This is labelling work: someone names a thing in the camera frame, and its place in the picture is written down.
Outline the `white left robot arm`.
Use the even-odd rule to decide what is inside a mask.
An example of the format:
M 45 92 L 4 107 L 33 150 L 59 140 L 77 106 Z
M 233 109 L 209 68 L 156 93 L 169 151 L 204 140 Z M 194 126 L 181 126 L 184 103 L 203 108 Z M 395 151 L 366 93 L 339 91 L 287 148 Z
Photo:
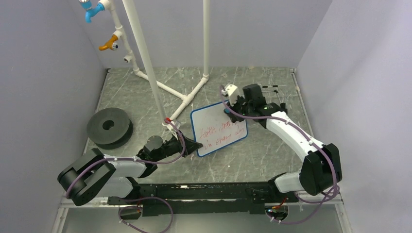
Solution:
M 66 191 L 67 199 L 76 206 L 97 197 L 121 197 L 126 203 L 135 203 L 140 196 L 137 178 L 146 178 L 165 164 L 167 157 L 179 154 L 186 157 L 202 147 L 202 143 L 183 136 L 164 141 L 151 136 L 137 155 L 115 157 L 91 149 L 57 176 Z

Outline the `blue framed whiteboard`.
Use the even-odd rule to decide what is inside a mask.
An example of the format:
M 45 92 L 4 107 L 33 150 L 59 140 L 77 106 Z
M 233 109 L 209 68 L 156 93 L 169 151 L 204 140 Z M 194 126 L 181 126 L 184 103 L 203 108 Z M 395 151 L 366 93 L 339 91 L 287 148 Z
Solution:
M 221 102 L 204 106 L 190 113 L 194 140 L 203 146 L 198 157 L 207 156 L 248 136 L 247 121 L 231 122 Z

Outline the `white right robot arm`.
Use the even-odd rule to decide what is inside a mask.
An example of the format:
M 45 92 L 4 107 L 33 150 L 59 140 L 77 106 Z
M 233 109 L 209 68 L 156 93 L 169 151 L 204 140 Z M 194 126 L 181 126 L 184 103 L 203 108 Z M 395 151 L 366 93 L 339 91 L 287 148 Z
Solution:
M 271 200 L 280 201 L 288 193 L 301 191 L 313 196 L 323 194 L 329 200 L 339 193 L 338 182 L 343 176 L 339 150 L 334 144 L 315 139 L 295 124 L 284 103 L 268 103 L 258 84 L 242 89 L 233 84 L 220 86 L 220 95 L 222 99 L 228 98 L 223 102 L 224 112 L 233 123 L 246 119 L 259 123 L 285 142 L 302 161 L 297 172 L 283 173 L 269 180 Z

